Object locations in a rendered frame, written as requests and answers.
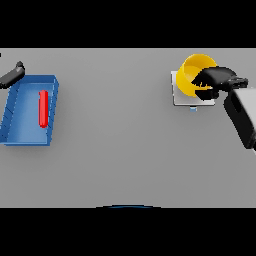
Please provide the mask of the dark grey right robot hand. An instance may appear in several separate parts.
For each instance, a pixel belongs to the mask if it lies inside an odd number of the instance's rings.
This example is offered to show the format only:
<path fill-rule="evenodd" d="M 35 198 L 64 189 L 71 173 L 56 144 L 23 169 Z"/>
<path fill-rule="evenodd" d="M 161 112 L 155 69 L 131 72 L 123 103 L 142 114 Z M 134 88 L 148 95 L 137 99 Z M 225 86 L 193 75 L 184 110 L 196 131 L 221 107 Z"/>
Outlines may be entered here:
<path fill-rule="evenodd" d="M 220 66 L 204 68 L 192 80 L 195 94 L 203 101 L 217 99 L 220 91 L 246 88 L 248 83 L 247 78 L 238 77 L 230 68 Z"/>

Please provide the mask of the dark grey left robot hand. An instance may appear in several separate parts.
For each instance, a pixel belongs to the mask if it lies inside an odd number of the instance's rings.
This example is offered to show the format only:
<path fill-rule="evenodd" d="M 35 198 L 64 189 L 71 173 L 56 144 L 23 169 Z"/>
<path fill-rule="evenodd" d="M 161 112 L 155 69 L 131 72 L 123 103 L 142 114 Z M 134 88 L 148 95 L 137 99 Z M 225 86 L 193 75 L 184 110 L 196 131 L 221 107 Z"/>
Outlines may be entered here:
<path fill-rule="evenodd" d="M 8 89 L 24 76 L 24 64 L 21 61 L 18 61 L 16 66 L 11 71 L 0 77 L 0 89 Z"/>

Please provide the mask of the yellow bowl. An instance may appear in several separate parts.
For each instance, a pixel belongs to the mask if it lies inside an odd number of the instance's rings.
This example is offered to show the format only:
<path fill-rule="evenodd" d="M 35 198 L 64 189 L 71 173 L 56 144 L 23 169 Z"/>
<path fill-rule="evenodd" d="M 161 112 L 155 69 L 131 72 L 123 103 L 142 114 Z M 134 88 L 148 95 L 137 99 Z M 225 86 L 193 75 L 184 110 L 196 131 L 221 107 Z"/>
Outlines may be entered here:
<path fill-rule="evenodd" d="M 189 97 L 196 97 L 195 91 L 205 91 L 209 86 L 198 87 L 192 84 L 194 78 L 204 68 L 216 67 L 217 63 L 213 58 L 205 54 L 192 54 L 180 66 L 176 73 L 176 85 L 180 91 Z"/>

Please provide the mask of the pale square measuring scale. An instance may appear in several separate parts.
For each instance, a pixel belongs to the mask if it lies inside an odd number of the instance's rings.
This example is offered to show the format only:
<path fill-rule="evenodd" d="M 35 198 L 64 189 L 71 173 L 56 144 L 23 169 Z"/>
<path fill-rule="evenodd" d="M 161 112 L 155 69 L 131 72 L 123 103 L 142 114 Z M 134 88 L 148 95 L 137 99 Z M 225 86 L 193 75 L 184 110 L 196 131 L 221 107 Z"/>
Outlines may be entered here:
<path fill-rule="evenodd" d="M 200 98 L 185 95 L 176 85 L 176 71 L 171 72 L 171 86 L 174 106 L 188 107 L 191 112 L 196 112 L 202 106 L 214 106 L 214 100 L 201 100 Z"/>

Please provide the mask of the red beaker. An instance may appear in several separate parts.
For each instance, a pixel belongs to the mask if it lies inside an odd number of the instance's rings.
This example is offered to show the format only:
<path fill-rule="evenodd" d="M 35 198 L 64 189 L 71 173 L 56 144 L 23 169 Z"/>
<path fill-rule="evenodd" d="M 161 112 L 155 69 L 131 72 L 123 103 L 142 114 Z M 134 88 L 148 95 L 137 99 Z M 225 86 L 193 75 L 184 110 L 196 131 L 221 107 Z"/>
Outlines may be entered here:
<path fill-rule="evenodd" d="M 46 128 L 48 126 L 48 91 L 41 90 L 39 92 L 39 126 Z"/>

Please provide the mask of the blue tray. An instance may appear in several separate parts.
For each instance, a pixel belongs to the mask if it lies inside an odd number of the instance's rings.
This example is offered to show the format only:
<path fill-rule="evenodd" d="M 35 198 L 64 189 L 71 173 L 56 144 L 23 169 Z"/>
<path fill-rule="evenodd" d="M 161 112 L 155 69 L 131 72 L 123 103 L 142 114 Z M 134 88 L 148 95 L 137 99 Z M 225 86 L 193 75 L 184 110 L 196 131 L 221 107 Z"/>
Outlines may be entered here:
<path fill-rule="evenodd" d="M 55 75 L 25 75 L 8 89 L 0 122 L 0 144 L 49 146 L 52 141 L 59 83 Z M 48 92 L 48 126 L 39 125 L 39 92 Z"/>

